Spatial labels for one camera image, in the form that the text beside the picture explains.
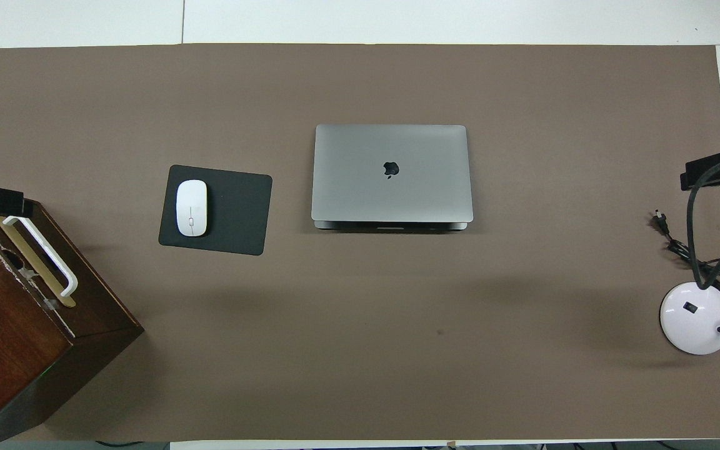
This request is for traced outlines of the white round lamp base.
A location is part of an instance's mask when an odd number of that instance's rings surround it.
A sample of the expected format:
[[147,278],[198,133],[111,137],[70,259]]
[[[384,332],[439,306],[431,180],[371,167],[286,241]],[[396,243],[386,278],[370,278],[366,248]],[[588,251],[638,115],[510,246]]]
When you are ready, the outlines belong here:
[[691,355],[720,350],[720,291],[700,289],[694,282],[678,284],[662,300],[659,320],[664,336]]

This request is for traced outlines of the brown table mat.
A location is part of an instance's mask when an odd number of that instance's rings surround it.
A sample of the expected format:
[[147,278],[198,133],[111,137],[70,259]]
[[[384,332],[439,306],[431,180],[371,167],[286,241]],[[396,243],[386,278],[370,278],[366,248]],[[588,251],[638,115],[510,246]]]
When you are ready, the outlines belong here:
[[[456,234],[311,220],[320,123],[462,124]],[[0,187],[144,327],[22,439],[720,438],[720,351],[663,337],[714,46],[0,49]],[[268,174],[260,256],[158,242],[169,168]]]

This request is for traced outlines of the dark brown wooden box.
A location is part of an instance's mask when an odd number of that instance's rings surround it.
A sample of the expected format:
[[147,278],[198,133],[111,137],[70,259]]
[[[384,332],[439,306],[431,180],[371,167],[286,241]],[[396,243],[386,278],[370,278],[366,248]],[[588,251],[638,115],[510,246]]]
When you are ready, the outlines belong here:
[[0,228],[0,442],[42,424],[143,327],[48,211],[31,221],[78,279],[64,307]]

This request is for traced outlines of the white computer mouse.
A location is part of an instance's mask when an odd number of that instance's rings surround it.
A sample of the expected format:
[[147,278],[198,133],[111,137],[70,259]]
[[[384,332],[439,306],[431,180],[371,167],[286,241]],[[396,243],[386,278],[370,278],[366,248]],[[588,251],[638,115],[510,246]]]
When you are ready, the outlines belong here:
[[201,237],[208,232],[208,185],[189,179],[177,186],[176,226],[186,237]]

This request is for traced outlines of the grey aluminium laptop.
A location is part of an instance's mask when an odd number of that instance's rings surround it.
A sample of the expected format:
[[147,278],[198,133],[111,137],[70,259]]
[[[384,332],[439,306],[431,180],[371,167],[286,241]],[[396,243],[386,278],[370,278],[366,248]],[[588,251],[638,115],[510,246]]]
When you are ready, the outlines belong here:
[[311,217],[325,230],[465,230],[474,219],[468,129],[317,125]]

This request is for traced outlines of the black mouse pad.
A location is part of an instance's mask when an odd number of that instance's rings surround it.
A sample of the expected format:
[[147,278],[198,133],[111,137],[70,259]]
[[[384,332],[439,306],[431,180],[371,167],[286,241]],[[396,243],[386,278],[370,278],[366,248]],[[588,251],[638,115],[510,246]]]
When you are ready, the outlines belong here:
[[[208,227],[201,237],[183,236],[176,226],[177,187],[189,179],[199,179],[207,185]],[[168,247],[260,256],[265,247],[272,186],[268,174],[172,165],[158,242]]]

